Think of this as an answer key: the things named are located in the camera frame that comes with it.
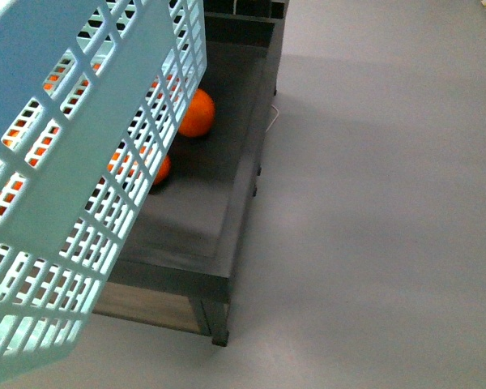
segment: orange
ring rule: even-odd
[[[188,138],[204,136],[211,129],[214,116],[214,101],[205,91],[197,89],[187,112],[185,112],[178,133]]]
[[[165,156],[164,160],[162,161],[162,165],[160,166],[159,172],[156,174],[155,180],[153,181],[153,185],[160,184],[171,171],[171,158],[169,156]]]

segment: crate leg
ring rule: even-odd
[[[205,310],[203,309],[202,299],[197,297],[189,297],[189,303],[191,304],[191,308],[193,308],[194,317],[196,318],[196,323],[198,323],[200,334],[211,336],[211,330],[209,329],[207,316],[205,315]]]
[[[211,329],[212,343],[226,347],[228,343],[227,314],[224,304],[209,300],[202,300],[203,310]]]

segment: white wire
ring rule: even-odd
[[[275,110],[275,117],[272,119],[272,121],[270,122],[270,124],[266,128],[265,133],[268,132],[270,130],[270,128],[272,128],[272,126],[274,125],[275,121],[279,117],[279,109],[275,105],[273,105],[273,104],[272,104],[271,107]]]

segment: gray floor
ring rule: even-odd
[[[486,13],[292,0],[231,339],[95,316],[1,388],[486,389]]]

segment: light blue plastic basket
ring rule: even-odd
[[[207,65],[202,0],[0,6],[0,382],[75,346]]]

